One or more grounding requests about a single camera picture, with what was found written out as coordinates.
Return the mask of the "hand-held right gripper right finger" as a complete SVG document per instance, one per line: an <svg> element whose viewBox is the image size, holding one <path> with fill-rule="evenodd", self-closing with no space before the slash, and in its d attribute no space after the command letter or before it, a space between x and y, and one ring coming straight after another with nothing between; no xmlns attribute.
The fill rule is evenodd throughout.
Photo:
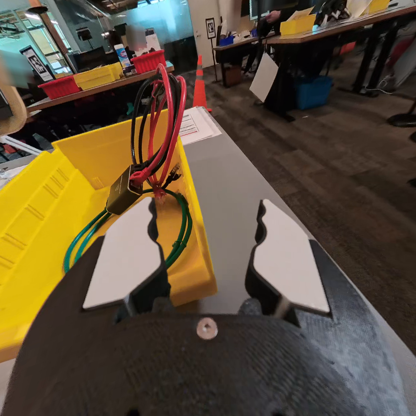
<svg viewBox="0 0 416 416"><path fill-rule="evenodd" d="M259 202L245 289L261 314L293 322L295 310L330 317L330 303L310 238L268 199Z"/></svg>

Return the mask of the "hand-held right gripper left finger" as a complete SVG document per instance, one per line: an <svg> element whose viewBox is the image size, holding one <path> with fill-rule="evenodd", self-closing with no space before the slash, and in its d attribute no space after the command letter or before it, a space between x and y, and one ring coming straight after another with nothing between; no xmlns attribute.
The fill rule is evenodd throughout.
<svg viewBox="0 0 416 416"><path fill-rule="evenodd" d="M157 242L155 200L145 197L116 220L104 235L84 310L121 305L128 315L150 312L155 299L169 297L171 286Z"/></svg>

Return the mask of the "black network splitter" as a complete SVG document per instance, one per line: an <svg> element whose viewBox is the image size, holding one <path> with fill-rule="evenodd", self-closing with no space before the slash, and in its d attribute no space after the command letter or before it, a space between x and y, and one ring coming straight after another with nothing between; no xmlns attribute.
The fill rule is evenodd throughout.
<svg viewBox="0 0 416 416"><path fill-rule="evenodd" d="M143 185L130 179L135 167L131 164L110 187L106 204L108 213L122 215L143 195Z"/></svg>

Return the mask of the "yellow plastic bin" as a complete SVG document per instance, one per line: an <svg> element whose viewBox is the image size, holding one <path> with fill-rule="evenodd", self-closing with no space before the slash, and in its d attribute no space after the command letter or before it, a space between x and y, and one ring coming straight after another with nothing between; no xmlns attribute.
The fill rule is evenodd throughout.
<svg viewBox="0 0 416 416"><path fill-rule="evenodd" d="M311 32L315 24L316 14L304 15L303 17L286 20L280 24L282 36Z"/></svg>
<svg viewBox="0 0 416 416"><path fill-rule="evenodd" d="M94 68L73 76L76 85L83 91L118 81L123 75L122 65L117 62Z"/></svg>
<svg viewBox="0 0 416 416"><path fill-rule="evenodd" d="M65 253L105 207L110 186L131 164L131 121L53 143L1 190L0 361L14 359L45 300L64 276ZM185 196L193 221L186 248L168 270L174 306L216 294L209 245L189 158L179 138L168 189ZM179 232L181 211L169 195L157 205L164 254Z"/></svg>

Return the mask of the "grey desk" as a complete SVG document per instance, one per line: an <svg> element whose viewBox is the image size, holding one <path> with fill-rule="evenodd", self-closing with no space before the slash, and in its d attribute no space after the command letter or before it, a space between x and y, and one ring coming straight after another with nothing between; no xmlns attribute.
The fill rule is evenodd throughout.
<svg viewBox="0 0 416 416"><path fill-rule="evenodd" d="M415 415L415 356L220 127L184 146L217 292L82 305L111 219L24 337L2 415ZM261 314L245 289L262 199L311 240L330 317Z"/></svg>

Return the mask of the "white printed paper sheet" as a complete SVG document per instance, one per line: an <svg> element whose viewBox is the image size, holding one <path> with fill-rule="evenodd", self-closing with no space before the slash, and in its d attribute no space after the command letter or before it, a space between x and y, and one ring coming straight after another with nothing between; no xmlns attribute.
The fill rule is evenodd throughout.
<svg viewBox="0 0 416 416"><path fill-rule="evenodd" d="M192 107L184 111L179 131L183 146L220 136L222 133L205 107Z"/></svg>

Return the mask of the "long wooden table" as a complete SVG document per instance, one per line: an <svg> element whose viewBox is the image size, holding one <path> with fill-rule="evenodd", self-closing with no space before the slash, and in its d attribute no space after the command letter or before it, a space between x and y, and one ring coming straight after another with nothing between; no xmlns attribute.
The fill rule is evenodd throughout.
<svg viewBox="0 0 416 416"><path fill-rule="evenodd" d="M355 20L344 21L329 28L317 29L315 31L311 30L299 34L281 34L266 38L264 43L273 46L277 45L278 49L281 50L282 56L280 64L278 64L277 75L264 101L265 108L287 122L293 122L294 117L288 114L288 111L291 111L293 108L289 108L285 95L284 77L290 65L294 63L294 58L299 56L299 51L302 46L310 46L313 44L317 50L321 51L324 46L330 45L335 47L341 41L354 41L360 37L367 39L364 57L362 58L352 89L343 89L343 91L364 96L375 96L370 91L364 91L364 81L377 48L378 38L382 34L386 35L376 65L367 84L367 87L371 89L375 88L380 80L382 70L387 62L388 54L392 50L398 30L414 21L415 18L416 6L414 4L403 8L387 9L386 11Z"/></svg>
<svg viewBox="0 0 416 416"><path fill-rule="evenodd" d="M71 101L76 101L78 99L81 98L85 98L88 96L93 96L102 92L106 92L106 91L111 91L117 88L121 88L121 87L125 87L125 86L129 86L138 82L142 82L152 76L154 76L156 74L156 70L152 70L152 71L148 71L145 72L143 74L136 74L136 75L132 75L132 76L128 76L128 77L124 77L122 79L119 79L117 81L113 81L111 83L107 83L107 84L103 84L103 85L99 85L97 87L91 88L91 89L87 89L87 90L81 90L79 92L67 95L67 96L63 96L63 97L58 97L55 99L51 99L49 97L36 102L35 104L30 105L29 107L26 108L27 110L27 119L25 121L26 124L34 122L35 121L35 116L36 114L38 114L40 111L47 109L47 108L51 108L60 104L64 104L67 102L71 102Z"/></svg>

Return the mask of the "red plastic bin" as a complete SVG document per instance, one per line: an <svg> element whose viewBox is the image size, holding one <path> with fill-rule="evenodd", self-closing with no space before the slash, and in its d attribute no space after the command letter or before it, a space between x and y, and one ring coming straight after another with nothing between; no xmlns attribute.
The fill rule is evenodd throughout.
<svg viewBox="0 0 416 416"><path fill-rule="evenodd" d="M138 75L155 71L159 64L163 65L164 67L166 66L164 50L160 49L133 57L131 59L131 63Z"/></svg>
<svg viewBox="0 0 416 416"><path fill-rule="evenodd" d="M50 99L57 99L81 91L75 82L74 75L63 76L53 81L38 85Z"/></svg>

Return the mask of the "orange traffic cone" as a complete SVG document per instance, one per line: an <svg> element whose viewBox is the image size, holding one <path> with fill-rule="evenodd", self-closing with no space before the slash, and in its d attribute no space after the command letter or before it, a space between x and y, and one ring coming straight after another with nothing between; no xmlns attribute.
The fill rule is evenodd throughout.
<svg viewBox="0 0 416 416"><path fill-rule="evenodd" d="M203 80L202 55L198 56L197 61L192 107L204 107L209 113L212 112L212 110L208 108L206 101L205 82Z"/></svg>

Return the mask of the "black round stand base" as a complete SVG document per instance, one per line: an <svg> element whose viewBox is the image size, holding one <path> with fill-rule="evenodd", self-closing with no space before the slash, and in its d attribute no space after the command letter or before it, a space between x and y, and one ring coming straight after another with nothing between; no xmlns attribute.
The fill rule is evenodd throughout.
<svg viewBox="0 0 416 416"><path fill-rule="evenodd" d="M396 114L387 119L387 123L400 128L415 128L416 127L416 100L413 101L412 106L406 113Z"/></svg>

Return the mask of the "beige backed display panel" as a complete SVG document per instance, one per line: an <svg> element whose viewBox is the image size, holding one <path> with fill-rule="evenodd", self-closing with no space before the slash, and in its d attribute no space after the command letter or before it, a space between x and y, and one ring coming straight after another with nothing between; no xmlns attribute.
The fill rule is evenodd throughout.
<svg viewBox="0 0 416 416"><path fill-rule="evenodd" d="M1 84L0 135L10 135L21 130L28 118L27 108L13 86Z"/></svg>

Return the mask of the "white board sheet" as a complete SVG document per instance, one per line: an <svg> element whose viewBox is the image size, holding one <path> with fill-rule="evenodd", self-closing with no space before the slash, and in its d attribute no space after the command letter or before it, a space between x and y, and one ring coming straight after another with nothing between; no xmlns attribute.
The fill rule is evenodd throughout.
<svg viewBox="0 0 416 416"><path fill-rule="evenodd" d="M265 103L278 73L279 66L268 53L263 53L249 91L260 103Z"/></svg>

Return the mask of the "white wipes bottle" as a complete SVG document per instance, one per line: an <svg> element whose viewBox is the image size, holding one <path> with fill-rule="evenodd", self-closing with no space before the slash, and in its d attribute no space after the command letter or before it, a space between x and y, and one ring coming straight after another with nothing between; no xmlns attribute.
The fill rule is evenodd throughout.
<svg viewBox="0 0 416 416"><path fill-rule="evenodd" d="M130 62L130 59L128 57L128 54L127 54L127 51L126 51L124 45L122 43L121 44L116 44L116 45L114 45L114 50L117 54L117 57L118 57L119 62L122 66L122 69L125 70L125 69L130 68L132 66L132 64Z"/></svg>

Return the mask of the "black white marker board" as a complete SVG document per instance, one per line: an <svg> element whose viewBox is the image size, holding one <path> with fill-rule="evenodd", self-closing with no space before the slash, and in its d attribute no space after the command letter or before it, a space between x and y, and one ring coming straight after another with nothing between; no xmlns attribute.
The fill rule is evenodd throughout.
<svg viewBox="0 0 416 416"><path fill-rule="evenodd" d="M40 77L43 83L54 81L55 77L50 71L49 67L43 63L38 54L35 52L31 45L20 49L19 52L25 56L34 70L34 72Z"/></svg>

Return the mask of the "framed sign on post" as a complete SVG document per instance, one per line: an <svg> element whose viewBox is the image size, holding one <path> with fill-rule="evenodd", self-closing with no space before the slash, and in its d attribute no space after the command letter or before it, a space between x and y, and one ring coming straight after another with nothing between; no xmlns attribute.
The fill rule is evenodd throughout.
<svg viewBox="0 0 416 416"><path fill-rule="evenodd" d="M217 37L215 18L214 17L206 18L205 27L206 27L207 38L211 43L211 50L213 50L214 44L216 42L216 37Z"/></svg>

